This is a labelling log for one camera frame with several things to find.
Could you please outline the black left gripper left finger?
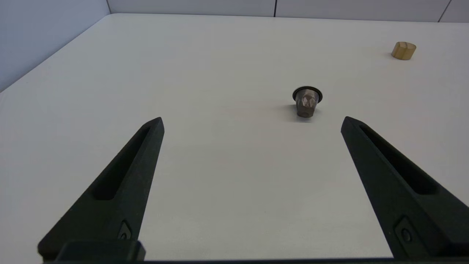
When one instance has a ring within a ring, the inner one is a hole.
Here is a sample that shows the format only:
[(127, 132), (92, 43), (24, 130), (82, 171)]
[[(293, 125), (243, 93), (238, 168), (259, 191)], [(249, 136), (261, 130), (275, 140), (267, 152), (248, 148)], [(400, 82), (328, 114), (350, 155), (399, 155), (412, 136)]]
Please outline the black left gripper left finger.
[(146, 122), (39, 242), (45, 262), (142, 261), (139, 232), (165, 133)]

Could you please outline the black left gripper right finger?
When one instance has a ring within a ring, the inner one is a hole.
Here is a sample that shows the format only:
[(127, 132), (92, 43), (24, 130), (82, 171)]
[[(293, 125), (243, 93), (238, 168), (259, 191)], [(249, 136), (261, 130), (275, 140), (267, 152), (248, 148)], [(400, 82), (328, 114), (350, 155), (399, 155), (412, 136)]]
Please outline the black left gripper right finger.
[(341, 134), (395, 259), (468, 259), (466, 204), (364, 122)]

